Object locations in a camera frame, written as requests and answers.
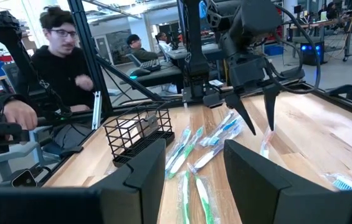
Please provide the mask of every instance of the black hoodie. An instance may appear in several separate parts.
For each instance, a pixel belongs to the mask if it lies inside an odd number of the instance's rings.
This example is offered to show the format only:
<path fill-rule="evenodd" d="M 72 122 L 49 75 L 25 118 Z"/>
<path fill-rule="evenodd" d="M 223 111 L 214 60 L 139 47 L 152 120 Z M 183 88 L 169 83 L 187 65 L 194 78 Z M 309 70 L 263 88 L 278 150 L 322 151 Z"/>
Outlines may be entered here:
<path fill-rule="evenodd" d="M 79 75 L 90 76 L 82 49 L 75 47 L 70 55 L 61 58 L 53 55 L 45 45 L 31 59 L 37 72 L 58 93 L 64 105 L 93 108 L 92 91 L 85 91 L 75 83 Z"/>

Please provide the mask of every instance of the metal pole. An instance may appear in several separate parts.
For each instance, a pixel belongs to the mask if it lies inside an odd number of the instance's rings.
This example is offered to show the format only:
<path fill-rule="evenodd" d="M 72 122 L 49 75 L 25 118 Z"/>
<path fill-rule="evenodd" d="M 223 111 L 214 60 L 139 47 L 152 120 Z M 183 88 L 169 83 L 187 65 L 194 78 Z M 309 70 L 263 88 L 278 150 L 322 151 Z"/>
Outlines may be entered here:
<path fill-rule="evenodd" d="M 92 76 L 96 91 L 101 91 L 102 110 L 105 115 L 113 113 L 112 104 L 108 95 L 105 79 L 102 75 L 101 67 L 95 60 L 95 46 L 90 28 L 87 23 L 86 14 L 83 8 L 82 0 L 68 0 L 70 11 L 72 12 L 74 22 L 76 24 L 77 33 L 83 48 L 84 56 L 87 61 L 88 70 Z"/>
<path fill-rule="evenodd" d="M 130 16 L 130 17 L 133 17 L 133 18 L 135 18 L 135 19 L 142 19 L 142 18 L 139 17 L 139 16 L 130 14 L 130 13 L 128 13 L 128 12 L 125 12 L 125 11 L 123 11 L 123 10 L 120 10 L 120 9 L 118 9 L 118 8 L 109 6 L 109 5 L 107 5 L 107 4 L 101 3 L 101 2 L 96 1 L 96 0 L 83 0 L 83 1 L 88 2 L 88 3 L 91 3 L 91 4 L 96 5 L 96 6 L 103 7 L 103 8 L 105 8 L 105 9 L 109 9 L 109 10 L 114 11 L 114 12 L 119 12 L 120 14 L 123 14 L 123 15 L 125 15 L 125 16 Z"/>

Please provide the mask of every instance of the computer tower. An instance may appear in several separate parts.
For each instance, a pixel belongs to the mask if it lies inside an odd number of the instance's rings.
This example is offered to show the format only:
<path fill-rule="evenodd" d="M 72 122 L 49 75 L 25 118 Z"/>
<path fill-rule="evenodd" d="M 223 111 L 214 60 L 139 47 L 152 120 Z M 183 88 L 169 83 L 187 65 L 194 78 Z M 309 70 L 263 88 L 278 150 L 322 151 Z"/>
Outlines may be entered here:
<path fill-rule="evenodd" d="M 316 65 L 315 54 L 320 57 L 320 64 L 324 63 L 324 41 L 315 42 L 315 49 L 309 43 L 300 44 L 300 52 L 303 57 L 303 64 Z"/>

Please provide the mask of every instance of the dark hair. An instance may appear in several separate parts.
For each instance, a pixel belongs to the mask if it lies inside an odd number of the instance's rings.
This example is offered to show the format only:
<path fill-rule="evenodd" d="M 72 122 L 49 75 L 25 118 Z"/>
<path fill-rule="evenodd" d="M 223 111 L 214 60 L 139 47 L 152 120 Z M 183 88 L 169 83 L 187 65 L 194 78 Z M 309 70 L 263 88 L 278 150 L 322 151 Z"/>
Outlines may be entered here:
<path fill-rule="evenodd" d="M 132 35 L 127 37 L 126 43 L 127 43 L 127 45 L 130 45 L 133 41 L 137 41 L 139 39 L 140 38 L 138 37 L 137 34 L 132 34 Z"/>
<path fill-rule="evenodd" d="M 165 34 L 164 32 L 159 32 L 158 35 L 155 36 L 156 41 L 159 43 L 159 38 Z"/>
<path fill-rule="evenodd" d="M 66 22 L 75 25 L 72 15 L 69 11 L 63 11 L 58 6 L 45 7 L 44 10 L 47 10 L 47 12 L 40 14 L 40 23 L 43 29 L 60 27 Z"/>
<path fill-rule="evenodd" d="M 332 10 L 332 6 L 333 6 L 334 4 L 335 4 L 335 3 L 330 2 L 330 3 L 328 4 L 328 7 L 326 7 L 326 11 L 328 12 L 329 10 Z"/>

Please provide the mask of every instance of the eyeglasses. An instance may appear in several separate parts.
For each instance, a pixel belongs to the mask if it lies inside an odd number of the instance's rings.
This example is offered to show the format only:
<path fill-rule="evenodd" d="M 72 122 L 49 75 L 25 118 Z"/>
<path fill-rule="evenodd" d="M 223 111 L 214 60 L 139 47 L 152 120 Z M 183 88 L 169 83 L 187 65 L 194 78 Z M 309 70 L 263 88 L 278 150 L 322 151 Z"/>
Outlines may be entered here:
<path fill-rule="evenodd" d="M 70 35 L 71 38 L 76 39 L 77 38 L 77 33 L 74 31 L 68 32 L 66 30 L 63 29 L 59 29 L 59 30 L 53 30 L 51 29 L 50 31 L 55 31 L 58 36 L 60 37 L 67 37 L 68 35 Z"/>

